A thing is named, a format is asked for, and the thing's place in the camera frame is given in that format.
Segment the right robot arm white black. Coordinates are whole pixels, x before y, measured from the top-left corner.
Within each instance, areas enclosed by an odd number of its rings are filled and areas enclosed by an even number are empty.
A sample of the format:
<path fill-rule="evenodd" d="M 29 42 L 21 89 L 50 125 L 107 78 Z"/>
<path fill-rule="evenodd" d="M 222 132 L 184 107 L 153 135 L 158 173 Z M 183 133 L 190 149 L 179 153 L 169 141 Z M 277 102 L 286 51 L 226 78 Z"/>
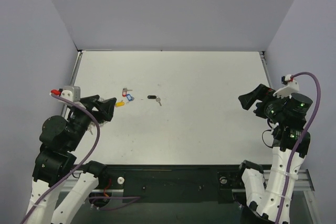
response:
<path fill-rule="evenodd" d="M 274 90 L 260 84 L 238 97 L 241 107 L 256 108 L 257 117 L 273 124 L 272 165 L 264 181 L 261 165 L 243 161 L 235 173 L 235 182 L 245 187 L 245 223 L 289 223 L 290 204 L 298 173 L 308 153 L 311 136 L 304 129 L 306 114 L 313 101 L 299 92 L 296 80 Z"/>

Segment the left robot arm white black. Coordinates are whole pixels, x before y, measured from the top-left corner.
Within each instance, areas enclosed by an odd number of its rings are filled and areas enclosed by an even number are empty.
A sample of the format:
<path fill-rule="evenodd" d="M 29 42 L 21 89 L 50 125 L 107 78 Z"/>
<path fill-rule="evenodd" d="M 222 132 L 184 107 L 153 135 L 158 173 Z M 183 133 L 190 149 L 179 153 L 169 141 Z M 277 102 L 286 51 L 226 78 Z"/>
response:
<path fill-rule="evenodd" d="M 90 192 L 108 182 L 106 165 L 88 158 L 99 143 L 101 124 L 113 118 L 116 98 L 81 98 L 69 90 L 52 90 L 50 96 L 67 104 L 70 112 L 67 118 L 55 115 L 43 123 L 31 197 L 22 223 L 70 223 Z M 95 142 L 76 165 L 72 152 L 91 124 L 97 129 Z"/>

